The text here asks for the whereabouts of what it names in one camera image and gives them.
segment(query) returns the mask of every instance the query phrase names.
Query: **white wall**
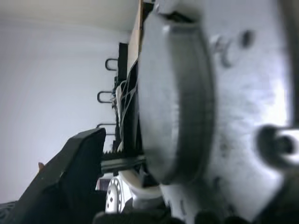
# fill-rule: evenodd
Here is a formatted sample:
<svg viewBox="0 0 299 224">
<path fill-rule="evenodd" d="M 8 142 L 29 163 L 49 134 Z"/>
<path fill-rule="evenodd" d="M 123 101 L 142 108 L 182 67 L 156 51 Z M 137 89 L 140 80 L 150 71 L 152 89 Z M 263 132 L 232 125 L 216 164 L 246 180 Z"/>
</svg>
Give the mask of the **white wall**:
<svg viewBox="0 0 299 224">
<path fill-rule="evenodd" d="M 1 0 L 0 16 L 132 30 L 138 0 Z"/>
<path fill-rule="evenodd" d="M 114 121 L 96 95 L 112 89 L 114 74 L 104 62 L 127 39 L 96 28 L 0 23 L 0 203 L 17 200 L 37 163 L 48 162 L 68 138 Z"/>
</svg>

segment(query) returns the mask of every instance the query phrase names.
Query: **raised circular disc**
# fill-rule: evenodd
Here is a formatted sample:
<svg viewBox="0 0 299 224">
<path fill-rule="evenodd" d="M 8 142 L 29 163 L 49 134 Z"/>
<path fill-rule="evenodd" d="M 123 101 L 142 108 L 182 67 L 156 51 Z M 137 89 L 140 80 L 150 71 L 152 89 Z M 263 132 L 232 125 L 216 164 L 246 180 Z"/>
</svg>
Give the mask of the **raised circular disc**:
<svg viewBox="0 0 299 224">
<path fill-rule="evenodd" d="M 214 87 L 206 43 L 196 23 L 152 13 L 145 27 L 138 72 L 144 153 L 158 182 L 186 182 L 205 167 L 212 138 Z"/>
</svg>

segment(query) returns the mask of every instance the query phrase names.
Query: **metal hook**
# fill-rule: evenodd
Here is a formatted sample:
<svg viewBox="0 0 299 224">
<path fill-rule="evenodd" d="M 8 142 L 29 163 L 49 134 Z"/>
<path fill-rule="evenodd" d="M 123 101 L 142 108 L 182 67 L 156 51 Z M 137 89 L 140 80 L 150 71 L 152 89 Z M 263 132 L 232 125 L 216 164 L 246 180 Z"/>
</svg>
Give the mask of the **metal hook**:
<svg viewBox="0 0 299 224">
<path fill-rule="evenodd" d="M 109 61 L 118 61 L 118 59 L 115 59 L 115 58 L 108 58 L 106 61 L 105 61 L 105 67 L 108 71 L 117 71 L 117 69 L 112 69 L 111 67 L 109 67 Z"/>
<path fill-rule="evenodd" d="M 97 95 L 97 99 L 98 99 L 98 102 L 100 104 L 111 104 L 112 102 L 111 101 L 105 101 L 105 100 L 101 100 L 101 94 L 105 94 L 105 93 L 110 93 L 112 94 L 113 92 L 112 91 L 100 91 Z"/>
<path fill-rule="evenodd" d="M 115 126 L 116 123 L 100 123 L 97 125 L 97 128 L 101 127 L 101 126 Z M 115 133 L 106 133 L 106 135 L 115 135 Z"/>
</svg>

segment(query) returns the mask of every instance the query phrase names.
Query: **screw hole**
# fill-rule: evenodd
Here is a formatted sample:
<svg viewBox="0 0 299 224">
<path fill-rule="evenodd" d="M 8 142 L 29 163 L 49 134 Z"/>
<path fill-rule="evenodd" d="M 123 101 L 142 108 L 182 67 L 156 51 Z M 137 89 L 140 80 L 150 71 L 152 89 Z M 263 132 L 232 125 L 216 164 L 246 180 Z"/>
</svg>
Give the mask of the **screw hole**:
<svg viewBox="0 0 299 224">
<path fill-rule="evenodd" d="M 287 136 L 282 136 L 276 140 L 276 146 L 278 150 L 283 154 L 293 154 L 295 149 L 293 147 L 292 140 Z"/>
<path fill-rule="evenodd" d="M 241 35 L 241 46 L 244 49 L 248 49 L 253 45 L 255 33 L 252 30 L 246 30 Z"/>
</svg>

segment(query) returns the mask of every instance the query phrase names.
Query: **white ceiling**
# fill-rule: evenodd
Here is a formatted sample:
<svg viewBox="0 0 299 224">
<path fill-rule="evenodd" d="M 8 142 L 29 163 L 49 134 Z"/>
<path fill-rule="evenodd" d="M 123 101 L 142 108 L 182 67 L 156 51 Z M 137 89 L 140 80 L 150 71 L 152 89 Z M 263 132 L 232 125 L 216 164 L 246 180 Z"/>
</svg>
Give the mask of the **white ceiling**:
<svg viewBox="0 0 299 224">
<path fill-rule="evenodd" d="M 128 31 L 137 5 L 138 0 L 1 0 L 0 15 Z"/>
</svg>

